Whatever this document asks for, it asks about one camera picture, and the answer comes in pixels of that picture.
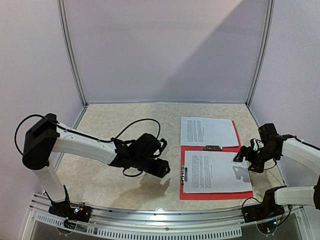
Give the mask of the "red file folder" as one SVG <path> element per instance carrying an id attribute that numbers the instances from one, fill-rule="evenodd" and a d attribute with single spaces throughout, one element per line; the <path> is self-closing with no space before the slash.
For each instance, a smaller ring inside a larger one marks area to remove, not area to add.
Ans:
<path id="1" fill-rule="evenodd" d="M 239 134 L 236 128 L 237 137 L 239 140 L 240 145 L 236 147 L 223 147 L 222 151 L 207 151 L 207 152 L 230 152 L 230 153 L 237 153 L 241 148 L 241 141 L 239 138 Z M 185 152 L 186 151 L 205 151 L 203 148 L 204 146 L 181 146 L 181 166 L 184 166 L 185 163 Z M 252 192 L 238 192 L 238 193 L 184 193 L 183 185 L 180 182 L 180 199 L 187 200 L 187 201 L 212 201 L 212 200 L 240 200 L 246 199 L 253 196 Z"/>

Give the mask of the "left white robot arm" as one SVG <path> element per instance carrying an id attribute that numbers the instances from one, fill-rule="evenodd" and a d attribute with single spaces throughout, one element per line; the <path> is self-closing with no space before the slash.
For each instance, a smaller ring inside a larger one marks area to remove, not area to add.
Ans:
<path id="1" fill-rule="evenodd" d="M 169 162 L 160 158 L 168 144 L 164 138 L 144 133 L 131 140 L 121 140 L 118 135 L 100 139 L 68 127 L 53 113 L 33 114 L 25 119 L 30 118 L 40 120 L 25 133 L 23 148 L 18 152 L 23 165 L 35 173 L 49 200 L 63 217 L 70 217 L 75 210 L 66 187 L 52 166 L 52 153 L 80 156 L 124 171 L 134 168 L 140 174 L 148 173 L 158 178 L 171 170 Z"/>

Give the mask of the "chrome spine lever clip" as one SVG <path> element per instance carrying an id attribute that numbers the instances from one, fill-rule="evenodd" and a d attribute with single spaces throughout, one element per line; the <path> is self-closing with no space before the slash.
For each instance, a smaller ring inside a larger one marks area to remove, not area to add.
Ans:
<path id="1" fill-rule="evenodd" d="M 182 186 L 188 182 L 188 168 L 184 165 L 180 168 L 180 182 Z"/>

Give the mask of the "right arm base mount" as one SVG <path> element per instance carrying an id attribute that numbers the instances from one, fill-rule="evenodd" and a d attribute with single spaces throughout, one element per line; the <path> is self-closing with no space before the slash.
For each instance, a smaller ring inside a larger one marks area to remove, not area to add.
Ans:
<path id="1" fill-rule="evenodd" d="M 248 200 L 256 200 L 257 204 L 245 205 Z M 255 197 L 247 198 L 241 205 L 241 214 L 245 223 L 272 219 L 285 214 L 282 205 L 276 204 L 274 199 L 258 201 Z"/>

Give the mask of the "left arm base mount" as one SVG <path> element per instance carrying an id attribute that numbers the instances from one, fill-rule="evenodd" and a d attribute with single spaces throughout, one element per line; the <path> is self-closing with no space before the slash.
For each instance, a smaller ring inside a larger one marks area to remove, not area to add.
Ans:
<path id="1" fill-rule="evenodd" d="M 81 203 L 76 207 L 72 207 L 72 203 L 70 202 L 69 196 L 66 195 L 63 201 L 53 201 L 51 198 L 50 200 L 50 207 L 48 212 L 52 215 L 66 218 L 70 221 L 80 221 L 84 223 L 88 223 L 93 208 Z"/>

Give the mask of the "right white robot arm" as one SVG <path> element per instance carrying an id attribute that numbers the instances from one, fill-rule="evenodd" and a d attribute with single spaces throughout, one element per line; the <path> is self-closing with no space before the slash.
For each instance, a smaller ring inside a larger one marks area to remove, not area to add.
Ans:
<path id="1" fill-rule="evenodd" d="M 314 173 L 320 173 L 320 149 L 291 134 L 278 134 L 273 123 L 258 128 L 260 139 L 252 139 L 250 146 L 242 146 L 234 162 L 246 160 L 248 170 L 263 173 L 269 160 L 279 161 L 282 157 L 296 161 Z M 269 218 L 283 205 L 313 206 L 320 208 L 320 183 L 314 186 L 274 187 L 265 192 L 258 213 Z"/>

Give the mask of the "printed paper sheet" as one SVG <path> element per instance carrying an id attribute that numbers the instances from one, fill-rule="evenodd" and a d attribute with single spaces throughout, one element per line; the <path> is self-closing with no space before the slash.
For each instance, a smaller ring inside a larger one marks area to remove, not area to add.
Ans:
<path id="1" fill-rule="evenodd" d="M 189 147 L 238 147 L 236 128 L 230 119 L 182 117 L 180 145 Z"/>
<path id="2" fill-rule="evenodd" d="M 185 151 L 186 194 L 222 194 L 252 192 L 247 163 L 235 162 L 234 152 Z"/>

